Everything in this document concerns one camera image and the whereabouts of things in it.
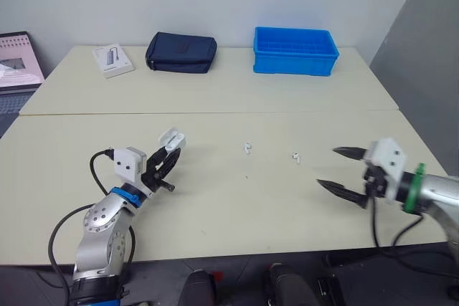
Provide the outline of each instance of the black cable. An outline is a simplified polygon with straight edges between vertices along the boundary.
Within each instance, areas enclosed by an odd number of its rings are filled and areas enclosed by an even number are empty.
[[[45,279],[45,278],[40,274],[40,272],[35,272],[35,274],[37,274],[38,278],[41,279],[41,280],[43,281],[43,283],[45,283],[46,285],[50,286],[51,288],[63,288],[63,286],[57,286],[57,285],[52,284],[50,281],[48,281],[47,279]]]
[[[54,243],[55,243],[55,238],[56,238],[56,234],[57,234],[57,231],[59,231],[60,227],[73,215],[75,215],[76,213],[80,212],[80,211],[84,211],[85,209],[89,209],[91,208],[93,205],[92,204],[88,204],[86,206],[83,206],[83,207],[80,207],[80,208],[77,208],[75,209],[74,211],[71,211],[69,214],[67,214],[66,216],[64,216],[62,219],[60,219],[60,221],[57,223],[56,227],[52,230],[52,233],[51,233],[51,236],[49,237],[49,241],[48,241],[48,258],[49,258],[49,261],[51,262],[51,266],[53,268],[53,270],[55,271],[57,277],[59,278],[60,280],[60,283],[62,285],[62,288],[64,290],[64,295],[65,295],[65,303],[64,305],[67,306],[69,305],[69,296],[70,296],[70,290],[69,290],[69,285],[64,277],[64,274],[62,273],[62,270],[59,268],[59,265],[57,265],[56,263],[56,259],[55,259],[55,254],[53,252],[53,246],[54,246]]]
[[[421,273],[424,273],[424,274],[431,274],[431,275],[436,275],[436,276],[451,277],[453,279],[459,279],[459,275],[457,275],[457,274],[452,274],[452,273],[448,273],[448,272],[439,272],[437,270],[428,269],[428,268],[425,268],[425,267],[418,267],[418,266],[413,265],[413,264],[411,264],[411,263],[409,263],[409,262],[407,262],[407,261],[402,259],[402,256],[407,256],[409,254],[414,254],[414,253],[416,253],[416,254],[417,253],[419,253],[419,254],[420,253],[427,253],[427,251],[426,252],[416,251],[416,252],[405,252],[405,253],[397,252],[398,251],[397,248],[396,248],[397,242],[410,229],[412,229],[413,227],[417,226],[422,220],[424,220],[424,216],[422,214],[420,214],[420,218],[416,219],[416,221],[414,221],[410,225],[408,225],[405,228],[403,228],[403,230],[401,230],[396,235],[396,237],[392,241],[391,252],[386,252],[385,250],[383,250],[382,247],[379,245],[379,240],[378,240],[378,236],[377,236],[377,229],[376,229],[376,220],[377,220],[376,196],[372,195],[371,199],[372,199],[372,236],[373,236],[373,242],[374,242],[374,246],[379,249],[379,252],[383,256],[386,256],[386,257],[391,258],[391,259],[396,259],[403,267],[411,269],[411,270],[413,270],[415,272],[421,272]],[[450,258],[450,255],[446,254],[445,252],[439,252],[439,251],[435,251],[435,250],[429,250],[429,252],[436,253],[436,254],[441,254],[443,256],[446,256],[446,257]]]
[[[129,233],[131,234],[131,252],[129,253],[128,261],[123,268],[123,271],[120,275],[120,289],[118,290],[118,298],[121,298],[121,294],[123,293],[123,284],[126,280],[126,276],[128,275],[129,269],[131,268],[132,260],[134,258],[134,251],[136,250],[136,234],[134,233],[134,229],[132,226],[129,226]]]
[[[107,155],[108,151],[110,150],[102,150],[100,152],[94,153],[94,155],[89,160],[89,169],[91,170],[91,175],[93,175],[95,183],[99,186],[100,190],[102,190],[104,195],[108,195],[108,192],[105,190],[102,183],[99,181],[98,175],[95,173],[94,161],[98,156]]]

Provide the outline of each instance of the white table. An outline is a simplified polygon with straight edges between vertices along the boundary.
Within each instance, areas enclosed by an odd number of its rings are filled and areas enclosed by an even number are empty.
[[[109,80],[98,70],[92,48],[74,47],[21,114],[398,109],[354,48],[340,48],[330,77],[313,77],[254,73],[250,48],[219,48],[203,75],[152,71],[145,63],[146,47],[125,47],[136,71]]]
[[[0,140],[0,264],[48,264],[47,241],[70,210],[101,200],[88,160],[101,149],[132,145],[151,154],[157,137],[176,125],[187,147],[160,191],[144,205],[134,229],[135,260],[371,247],[369,210],[339,199],[316,179],[362,190],[364,164],[331,151],[394,136],[428,173],[444,170],[396,111],[21,116]],[[252,154],[243,145],[249,140]],[[301,155],[301,164],[292,152]],[[103,184],[119,186],[113,162],[97,160]],[[383,244],[413,217],[379,202]],[[73,263],[82,214],[57,236],[59,263]],[[445,240],[430,218],[402,244]]]

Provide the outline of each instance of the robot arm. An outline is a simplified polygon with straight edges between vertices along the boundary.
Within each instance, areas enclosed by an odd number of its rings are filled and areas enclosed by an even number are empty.
[[[144,152],[132,147],[113,150],[115,173],[123,185],[112,188],[85,215],[70,295],[74,304],[113,301],[119,305],[126,233],[146,199],[161,187],[174,190],[163,178],[179,159],[185,137],[172,128],[160,137],[160,144],[162,147],[148,160]]]
[[[429,214],[443,228],[450,250],[459,264],[459,179],[424,174],[424,164],[416,173],[404,172],[406,157],[394,139],[384,138],[368,150],[340,147],[333,150],[347,158],[363,160],[365,194],[350,191],[341,184],[318,181],[331,193],[366,208],[369,197],[385,198],[403,203],[409,214]]]

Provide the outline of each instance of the navy blue pouch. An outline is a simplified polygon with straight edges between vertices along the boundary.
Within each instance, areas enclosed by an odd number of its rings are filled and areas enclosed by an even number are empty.
[[[216,51],[213,37],[158,32],[146,50],[145,61],[152,70],[206,73]]]

